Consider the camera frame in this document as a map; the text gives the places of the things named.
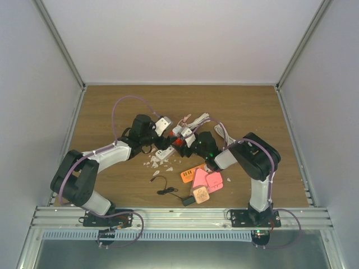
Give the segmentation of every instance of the pink block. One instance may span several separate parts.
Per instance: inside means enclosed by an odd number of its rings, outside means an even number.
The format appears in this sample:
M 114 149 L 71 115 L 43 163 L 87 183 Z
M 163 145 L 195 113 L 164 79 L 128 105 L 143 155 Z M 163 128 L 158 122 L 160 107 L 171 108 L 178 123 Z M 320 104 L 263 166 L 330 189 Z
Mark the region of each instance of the pink block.
M 203 169 L 198 168 L 195 170 L 192 188 L 198 186 L 205 186 L 208 193 L 212 193 L 223 188 L 223 179 L 219 172 L 208 174 Z

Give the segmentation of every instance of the robotic arm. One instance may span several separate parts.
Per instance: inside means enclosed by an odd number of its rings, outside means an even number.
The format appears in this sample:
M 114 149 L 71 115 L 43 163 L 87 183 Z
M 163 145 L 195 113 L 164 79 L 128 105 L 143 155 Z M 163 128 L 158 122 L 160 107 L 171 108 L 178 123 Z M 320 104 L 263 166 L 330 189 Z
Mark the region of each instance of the robotic arm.
M 86 155 L 92 155 L 75 168 L 75 172 L 81 171 L 78 176 L 73 174 L 69 176 L 62 196 L 75 206 L 97 215 L 111 215 L 114 212 L 114 203 L 94 191 L 97 174 L 111 165 L 135 157 L 144 146 L 154 143 L 157 148 L 166 149 L 173 140 L 169 137 L 164 138 L 162 134 L 171 124 L 171 120 L 167 117 L 160 117 L 157 122 L 153 122 L 147 115 L 137 115 L 132 127 L 128 128 L 130 130 L 128 136 L 124 133 L 117 142 L 93 152 L 69 151 L 51 182 L 51 190 L 59 193 L 66 174 L 74 163 Z

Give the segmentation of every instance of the black wire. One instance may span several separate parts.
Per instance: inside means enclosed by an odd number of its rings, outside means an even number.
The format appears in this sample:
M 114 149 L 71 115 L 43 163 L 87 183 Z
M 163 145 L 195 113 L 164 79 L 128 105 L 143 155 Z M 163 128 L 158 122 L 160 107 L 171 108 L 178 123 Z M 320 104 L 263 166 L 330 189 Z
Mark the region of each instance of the black wire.
M 167 178 L 162 176 L 162 175 L 156 175 L 154 176 L 153 178 L 151 178 L 150 182 L 154 181 L 156 178 L 164 178 L 164 180 L 166 181 L 165 185 L 164 185 L 164 188 L 160 191 L 157 191 L 157 194 L 158 195 L 165 195 L 166 193 L 169 193 L 169 194 L 172 194 L 173 196 L 176 196 L 178 197 L 179 199 L 182 200 L 182 197 L 178 196 L 178 195 L 175 195 L 174 193 L 172 192 L 178 192 L 178 189 L 176 188 L 173 188 L 173 187 L 168 187 L 167 188 Z

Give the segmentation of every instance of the wooden table surface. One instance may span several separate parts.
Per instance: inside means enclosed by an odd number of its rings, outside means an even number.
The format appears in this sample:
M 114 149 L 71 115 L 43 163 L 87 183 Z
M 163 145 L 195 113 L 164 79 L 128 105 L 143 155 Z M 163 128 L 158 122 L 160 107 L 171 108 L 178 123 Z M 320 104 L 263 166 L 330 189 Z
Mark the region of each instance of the wooden table surface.
M 114 140 L 111 112 L 114 103 L 125 95 L 144 98 L 157 113 L 168 116 L 174 124 L 191 113 L 192 122 L 202 113 L 220 120 L 233 138 L 241 138 L 249 132 L 256 133 L 278 150 L 282 157 L 274 177 L 273 202 L 275 207 L 307 207 L 307 199 L 301 182 L 294 150 L 277 95 L 270 86 L 89 86 L 73 135 L 71 149 L 95 150 Z M 120 135 L 132 125 L 137 114 L 151 115 L 141 101 L 126 99 L 116 109 L 116 130 Z M 223 139 L 207 123 L 199 131 L 212 131 L 217 145 Z M 178 188 L 177 195 L 190 194 L 191 183 L 184 184 L 180 173 L 204 161 L 198 156 L 181 158 L 177 153 L 168 163 L 152 168 L 144 165 L 150 154 L 139 154 L 132 160 L 118 163 L 102 171 L 96 180 L 95 190 L 117 206 L 182 207 L 181 200 L 170 194 L 157 195 L 163 189 L 164 180 L 157 178 L 149 183 L 156 170 L 167 177 L 168 187 Z M 210 200 L 192 207 L 246 207 L 251 195 L 251 182 L 239 165 L 232 165 L 221 172 L 224 187 L 212 193 Z

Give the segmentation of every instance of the white backdrop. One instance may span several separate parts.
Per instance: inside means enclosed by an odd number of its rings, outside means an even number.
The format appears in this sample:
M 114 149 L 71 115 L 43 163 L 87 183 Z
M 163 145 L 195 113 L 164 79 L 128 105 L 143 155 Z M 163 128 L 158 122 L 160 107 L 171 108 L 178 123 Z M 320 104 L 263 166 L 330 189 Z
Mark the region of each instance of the white backdrop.
M 87 83 L 278 82 L 321 0 L 44 0 Z
M 319 206 L 358 268 L 359 2 L 335 0 L 283 85 Z
M 30 0 L 0 8 L 0 268 L 50 197 L 80 87 Z

